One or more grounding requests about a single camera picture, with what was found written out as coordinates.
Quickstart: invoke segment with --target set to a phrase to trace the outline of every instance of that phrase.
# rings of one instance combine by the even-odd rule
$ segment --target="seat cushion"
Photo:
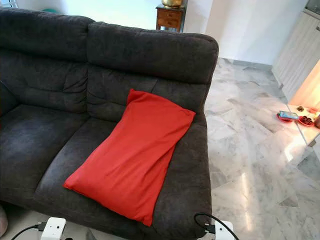
[[[154,208],[152,227],[164,238],[197,239],[205,234],[194,215],[212,212],[207,143],[205,116],[197,114],[175,146]],[[144,232],[149,230],[139,226]]]
[[[0,197],[32,198],[51,161],[86,114],[19,105],[0,118]]]
[[[127,239],[143,239],[136,221],[63,187],[67,177],[85,162],[115,126],[114,122],[90,118],[54,158],[35,191],[34,199],[49,206],[47,212],[69,221]]]

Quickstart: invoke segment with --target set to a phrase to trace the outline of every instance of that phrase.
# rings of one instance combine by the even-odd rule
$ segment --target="backrest cushion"
[[[87,110],[93,117],[118,122],[131,88],[201,112],[218,44],[202,34],[94,22],[88,27],[87,57]]]
[[[0,7],[0,48],[86,62],[92,22],[84,16]]]
[[[23,104],[83,113],[87,63],[0,49],[0,81]]]
[[[145,30],[104,22],[88,26],[91,64],[190,84],[209,84],[218,44],[202,34]]]
[[[183,83],[89,65],[87,111],[95,118],[118,122],[125,111],[130,89],[135,89],[159,95],[183,108],[200,112],[207,88],[206,84]]]

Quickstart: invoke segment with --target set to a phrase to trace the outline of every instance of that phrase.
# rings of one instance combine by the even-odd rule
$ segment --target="cabinet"
[[[320,20],[305,11],[272,67],[289,103],[320,59]]]
[[[316,156],[318,157],[318,159],[320,160],[320,134],[315,138],[315,143],[313,146],[313,150],[316,154]]]
[[[156,29],[160,30],[161,26],[166,28],[176,29],[177,32],[182,32],[185,21],[186,9],[182,7],[169,8],[160,4],[156,7]]]

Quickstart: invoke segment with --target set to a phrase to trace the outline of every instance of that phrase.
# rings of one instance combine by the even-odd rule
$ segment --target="electrical cord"
[[[214,227],[212,228],[213,225],[211,225],[211,224],[209,224],[208,226],[203,226],[203,225],[201,225],[201,224],[197,221],[197,217],[198,217],[198,216],[207,216],[207,217],[209,217],[209,218],[212,218],[212,219],[216,220],[216,221],[219,222],[222,226],[224,226],[224,227],[229,231],[229,233],[232,234],[232,236],[233,236],[236,240],[239,240],[239,238],[237,237],[237,235],[236,235],[226,224],[224,224],[224,222],[222,222],[219,218],[217,218],[217,217],[215,217],[215,216],[212,216],[212,215],[210,215],[210,214],[207,214],[207,213],[205,213],[205,212],[198,212],[198,213],[196,213],[196,214],[194,215],[194,217],[193,217],[195,223],[198,224],[201,228],[207,230],[209,233],[215,234],[215,232],[214,232],[214,231],[215,231],[215,228],[214,228]]]
[[[16,235],[14,235],[13,238],[11,238],[11,240],[16,239],[20,234],[22,234],[23,232],[29,230],[29,229],[37,229],[39,232],[43,232],[45,227],[46,227],[46,222],[40,222],[38,224],[32,225],[32,226],[28,226],[25,229],[22,229],[20,232],[18,232]]]

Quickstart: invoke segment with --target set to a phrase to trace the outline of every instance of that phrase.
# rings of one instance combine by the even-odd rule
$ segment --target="table drawer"
[[[174,19],[159,18],[158,24],[160,26],[164,26],[168,28],[177,28],[179,26],[179,21]]]
[[[172,19],[172,20],[179,20],[181,18],[181,12],[170,12],[170,11],[159,11],[159,18],[160,19]]]

